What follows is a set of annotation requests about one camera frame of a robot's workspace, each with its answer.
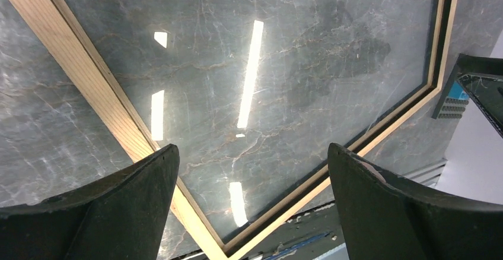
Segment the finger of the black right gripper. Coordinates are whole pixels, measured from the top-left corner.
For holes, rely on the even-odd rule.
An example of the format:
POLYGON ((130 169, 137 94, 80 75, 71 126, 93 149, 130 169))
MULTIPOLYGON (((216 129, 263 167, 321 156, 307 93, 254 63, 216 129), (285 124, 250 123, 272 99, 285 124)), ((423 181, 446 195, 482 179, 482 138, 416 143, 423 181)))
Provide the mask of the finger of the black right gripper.
POLYGON ((502 135, 502 59, 461 54, 456 80, 502 135))

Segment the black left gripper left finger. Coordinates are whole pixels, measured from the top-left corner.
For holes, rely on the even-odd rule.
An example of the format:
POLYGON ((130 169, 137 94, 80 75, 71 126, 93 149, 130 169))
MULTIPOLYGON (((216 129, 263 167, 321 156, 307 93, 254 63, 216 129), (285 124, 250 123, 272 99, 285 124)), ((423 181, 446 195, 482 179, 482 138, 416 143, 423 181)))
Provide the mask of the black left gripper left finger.
POLYGON ((156 259, 180 156, 135 164, 35 205, 1 209, 2 259, 156 259))

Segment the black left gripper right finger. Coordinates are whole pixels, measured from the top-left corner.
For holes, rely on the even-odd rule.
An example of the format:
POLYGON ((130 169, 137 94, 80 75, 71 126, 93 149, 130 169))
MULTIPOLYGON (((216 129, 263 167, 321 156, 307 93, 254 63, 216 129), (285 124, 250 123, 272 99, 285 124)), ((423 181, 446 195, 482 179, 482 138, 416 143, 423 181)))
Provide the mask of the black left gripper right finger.
POLYGON ((502 258, 502 205, 421 185, 336 143, 327 155, 350 259, 502 258))

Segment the clear acrylic sheet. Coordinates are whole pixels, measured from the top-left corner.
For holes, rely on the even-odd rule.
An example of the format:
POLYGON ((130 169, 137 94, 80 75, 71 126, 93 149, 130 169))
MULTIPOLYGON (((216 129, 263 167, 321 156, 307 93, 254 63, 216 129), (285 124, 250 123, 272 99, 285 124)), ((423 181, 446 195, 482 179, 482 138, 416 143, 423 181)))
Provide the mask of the clear acrylic sheet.
POLYGON ((65 0, 225 242, 426 82, 434 0, 65 0))

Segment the light wooden picture frame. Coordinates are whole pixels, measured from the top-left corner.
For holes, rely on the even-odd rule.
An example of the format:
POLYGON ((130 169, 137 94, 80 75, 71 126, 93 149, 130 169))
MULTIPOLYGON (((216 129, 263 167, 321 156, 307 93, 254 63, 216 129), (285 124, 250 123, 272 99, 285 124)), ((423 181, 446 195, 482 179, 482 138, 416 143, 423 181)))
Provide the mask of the light wooden picture frame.
MULTIPOLYGON (((149 127, 139 116, 65 0, 7 1, 130 160, 139 161, 169 145, 160 146, 152 139, 149 127)), ((440 92, 452 28, 451 14, 456 2, 457 0, 434 0, 425 84, 408 94, 370 132, 346 145, 350 149, 361 154, 368 153, 440 92)), ((240 259, 293 215, 311 208, 314 200, 328 190, 330 180, 326 159, 321 168, 228 242, 223 241, 211 227, 178 172, 170 215, 165 223, 156 259, 177 257, 179 253, 176 245, 187 239, 192 239, 209 259, 240 259)))

